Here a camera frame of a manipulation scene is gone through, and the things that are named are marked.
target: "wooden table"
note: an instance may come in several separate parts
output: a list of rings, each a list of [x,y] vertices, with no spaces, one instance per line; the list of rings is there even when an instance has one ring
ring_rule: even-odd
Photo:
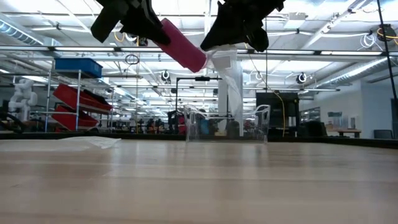
[[[0,141],[0,223],[397,223],[398,151]]]
[[[332,130],[327,130],[329,132],[337,132],[340,137],[344,136],[344,133],[354,133],[355,138],[360,138],[360,134],[362,133],[361,130],[358,129],[332,129]]]

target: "yellow cable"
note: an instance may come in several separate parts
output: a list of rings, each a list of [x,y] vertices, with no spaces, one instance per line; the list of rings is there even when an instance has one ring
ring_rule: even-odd
[[[381,28],[379,28],[378,30],[377,30],[377,34],[379,34],[380,36],[384,36],[382,33],[380,33],[380,30],[381,30]],[[398,37],[392,37],[392,36],[386,36],[387,38],[390,38],[390,39],[398,39]]]
[[[113,32],[113,34],[114,34],[114,38],[115,38],[117,41],[119,41],[119,42],[123,42],[123,41],[124,41],[124,37],[126,36],[126,34],[125,34],[125,33],[123,33],[123,37],[122,37],[122,39],[119,39],[119,38],[118,38],[118,36],[116,35],[116,31],[115,31],[115,32]]]
[[[284,132],[282,133],[282,137],[285,137],[285,130],[286,130],[285,103],[284,103],[282,97],[280,97],[276,92],[274,92],[274,94],[275,94],[276,96],[278,96],[278,98],[279,98],[279,99],[281,100],[281,102],[282,102],[282,112],[283,112],[283,115],[284,115]]]
[[[379,34],[380,36],[383,36],[384,37],[384,35],[382,34],[382,33],[380,33],[380,30],[381,30],[381,28],[379,28],[378,30],[377,30],[377,34]],[[398,41],[397,41],[397,39],[398,39],[398,37],[393,37],[393,36],[386,36],[387,38],[390,38],[390,39],[394,39],[394,42],[396,43],[396,45],[398,45]]]

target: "wall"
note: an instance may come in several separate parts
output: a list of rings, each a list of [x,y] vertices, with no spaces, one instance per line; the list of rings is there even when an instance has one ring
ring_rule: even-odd
[[[363,138],[374,138],[373,130],[392,130],[391,84],[363,82],[361,85],[363,98]]]
[[[300,110],[320,107],[321,122],[328,123],[328,112],[343,112],[344,116],[356,116],[357,129],[363,128],[363,110],[361,97],[361,82],[356,81],[351,86],[340,86],[339,92],[320,92],[313,101],[303,101]],[[338,133],[328,132],[330,136]]]

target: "blue bin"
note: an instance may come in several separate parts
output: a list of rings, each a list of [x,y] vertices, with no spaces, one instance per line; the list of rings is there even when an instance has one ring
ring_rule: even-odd
[[[82,78],[102,78],[102,66],[91,58],[56,58],[56,70],[81,70],[84,72]],[[77,73],[67,73],[64,75],[77,78]]]

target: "metal shelf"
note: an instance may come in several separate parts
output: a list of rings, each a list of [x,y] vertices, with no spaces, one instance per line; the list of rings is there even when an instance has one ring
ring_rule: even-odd
[[[3,77],[14,77],[14,82],[15,82],[15,77],[42,77],[43,83],[40,86],[47,87],[47,104],[46,104],[46,110],[45,111],[35,111],[35,113],[38,114],[45,114],[45,132],[47,132],[47,126],[49,122],[49,115],[52,114],[72,114],[76,116],[76,131],[79,130],[78,126],[78,120],[79,120],[79,110],[81,109],[81,104],[80,104],[80,92],[82,88],[90,89],[95,88],[95,89],[110,89],[112,90],[111,92],[111,104],[113,105],[113,95],[114,95],[114,86],[109,85],[108,83],[105,83],[102,79],[100,78],[82,78],[82,76],[88,77],[89,74],[85,73],[84,71],[81,70],[49,70],[48,72],[38,72],[38,73],[2,73],[0,76]],[[50,91],[51,87],[58,86],[58,84],[65,84],[68,86],[74,86],[77,89],[77,99],[76,99],[76,113],[67,113],[67,112],[50,112],[49,111],[49,104],[50,104]],[[85,105],[84,108],[94,108],[89,105]],[[113,121],[113,108],[110,112],[110,120],[111,120],[111,128],[112,128],[112,121]],[[98,111],[102,112],[107,112],[105,110],[98,109]]]

